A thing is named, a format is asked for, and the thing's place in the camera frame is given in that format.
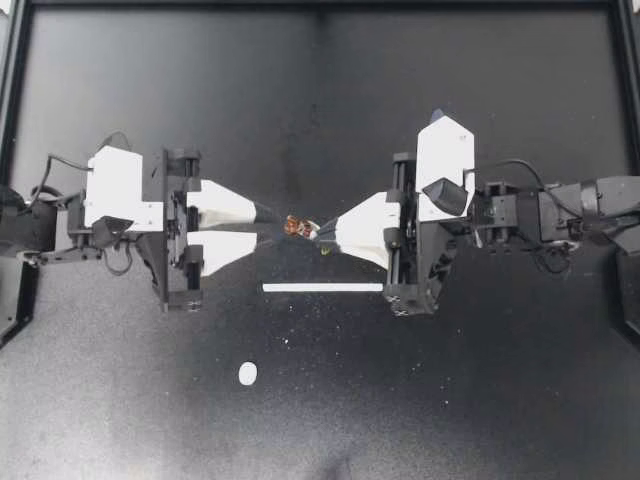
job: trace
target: white circular marker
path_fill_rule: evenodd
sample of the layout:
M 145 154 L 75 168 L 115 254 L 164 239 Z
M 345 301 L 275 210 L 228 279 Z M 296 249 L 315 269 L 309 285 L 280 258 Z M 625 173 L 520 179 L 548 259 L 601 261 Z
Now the white circular marker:
M 244 362 L 240 365 L 240 370 L 238 370 L 238 380 L 245 387 L 253 385 L 258 378 L 258 367 L 256 367 L 255 363 Z

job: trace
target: white tape strip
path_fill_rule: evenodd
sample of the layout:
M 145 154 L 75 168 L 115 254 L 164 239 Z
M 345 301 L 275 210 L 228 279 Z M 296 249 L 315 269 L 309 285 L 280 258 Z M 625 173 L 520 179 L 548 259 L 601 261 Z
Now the white tape strip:
M 262 290 L 272 292 L 381 292 L 381 283 L 263 283 Z

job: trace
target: black tabletop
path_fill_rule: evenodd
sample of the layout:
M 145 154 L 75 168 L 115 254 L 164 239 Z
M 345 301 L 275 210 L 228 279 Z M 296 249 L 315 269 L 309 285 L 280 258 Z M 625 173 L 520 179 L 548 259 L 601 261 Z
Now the black tabletop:
M 438 107 L 479 164 L 637 172 L 604 11 L 47 9 L 21 101 L 22 193 L 47 152 L 84 162 L 122 130 L 149 165 L 199 148 L 203 177 L 321 223 L 389 188 Z M 560 278 L 464 250 L 432 318 L 260 290 L 383 278 L 287 239 L 206 280 L 202 312 L 165 315 L 140 262 L 44 269 L 34 321 L 0 351 L 3 478 L 637 478 L 640 352 L 610 250 Z

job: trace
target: small brown object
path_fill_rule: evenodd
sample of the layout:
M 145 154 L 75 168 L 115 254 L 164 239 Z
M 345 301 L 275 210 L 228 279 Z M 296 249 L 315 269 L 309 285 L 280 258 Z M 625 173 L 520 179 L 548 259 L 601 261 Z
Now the small brown object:
M 293 215 L 288 215 L 287 223 L 284 225 L 284 232 L 291 236 L 300 235 L 307 239 L 313 239 L 319 228 L 311 220 L 300 220 Z

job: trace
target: wire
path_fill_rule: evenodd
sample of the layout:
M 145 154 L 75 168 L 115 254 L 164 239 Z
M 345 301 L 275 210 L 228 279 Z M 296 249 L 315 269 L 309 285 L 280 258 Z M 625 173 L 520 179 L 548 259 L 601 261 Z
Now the wire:
M 520 237 L 526 244 L 529 245 L 531 253 L 531 258 L 533 259 L 533 263 L 539 271 L 545 271 L 552 275 L 559 275 L 566 272 L 571 267 L 571 256 L 570 256 L 570 248 L 569 243 L 564 246 L 553 246 L 549 247 L 541 244 L 540 242 L 536 242 L 532 240 L 530 237 L 525 235 L 523 232 L 518 232 L 516 236 Z M 559 254 L 564 260 L 564 264 L 560 268 L 553 268 L 545 255 L 550 254 L 551 256 L 555 256 Z
M 130 245 L 131 245 L 131 242 L 129 241 L 125 243 L 124 253 L 127 257 L 127 265 L 122 270 L 117 270 L 113 268 L 111 265 L 109 265 L 109 256 L 107 254 L 107 250 L 106 249 L 102 250 L 102 254 L 104 256 L 104 265 L 105 267 L 107 267 L 107 270 L 109 270 L 109 272 L 112 275 L 115 275 L 116 277 L 121 277 L 122 275 L 127 273 L 129 270 L 131 270 L 131 266 L 133 265 L 133 257 L 131 256 Z
M 573 208 L 569 207 L 560 198 L 558 198 L 558 196 L 555 193 L 553 193 L 551 191 L 551 189 L 547 185 L 545 185 L 545 183 L 542 181 L 542 177 L 540 176 L 538 171 L 535 169 L 535 167 L 533 165 L 531 165 L 529 162 L 527 162 L 526 160 L 521 160 L 519 158 L 508 158 L 506 160 L 501 160 L 499 162 L 490 163 L 488 165 L 481 165 L 479 167 L 465 169 L 464 173 L 466 174 L 466 173 L 470 173 L 470 172 L 478 172 L 478 171 L 482 171 L 482 170 L 489 170 L 489 169 L 496 168 L 496 167 L 503 167 L 505 165 L 519 165 L 519 166 L 527 169 L 529 171 L 529 173 L 531 173 L 531 175 L 533 175 L 533 177 L 536 179 L 536 183 L 538 184 L 538 186 L 547 195 L 549 195 L 551 200 L 553 200 L 553 203 L 555 203 L 562 210 L 564 210 L 567 213 L 570 213 L 574 217 L 576 217 L 578 219 L 582 218 L 582 215 L 580 213 L 575 211 Z
M 111 143 L 113 142 L 113 139 L 116 136 L 120 136 L 122 138 L 122 140 L 124 140 L 124 144 L 126 145 L 127 150 L 131 151 L 131 142 L 129 142 L 129 139 L 127 138 L 127 136 L 124 134 L 124 132 L 122 132 L 121 130 L 116 130 L 115 132 L 113 132 L 111 135 L 109 135 L 107 138 L 105 138 L 102 143 L 100 144 L 100 147 L 98 148 L 98 150 L 102 149 L 103 147 L 106 147 L 107 145 L 111 145 Z
M 46 183 L 47 183 L 47 179 L 49 178 L 49 174 L 51 173 L 51 164 L 52 164 L 53 160 L 55 160 L 57 162 L 60 162 L 63 165 L 66 165 L 67 167 L 75 168 L 76 170 L 81 170 L 83 172 L 92 172 L 93 171 L 93 168 L 91 168 L 91 167 L 85 167 L 84 165 L 80 165 L 78 163 L 72 162 L 71 160 L 67 160 L 66 158 L 60 157 L 58 155 L 53 155 L 51 153 L 48 154 L 47 155 L 47 164 L 46 164 L 45 169 L 44 169 L 44 175 L 42 176 L 42 180 L 40 181 L 38 186 L 35 187 L 35 190 L 32 190 L 32 191 L 34 191 L 34 193 L 31 196 L 31 203 L 29 204 L 29 206 L 27 208 L 25 208 L 21 212 L 18 212 L 18 215 L 24 215 L 25 213 L 30 212 L 31 209 L 33 208 L 33 204 L 38 200 L 38 197 L 40 197 L 40 194 L 43 193 L 43 189 L 45 189 L 47 187 Z

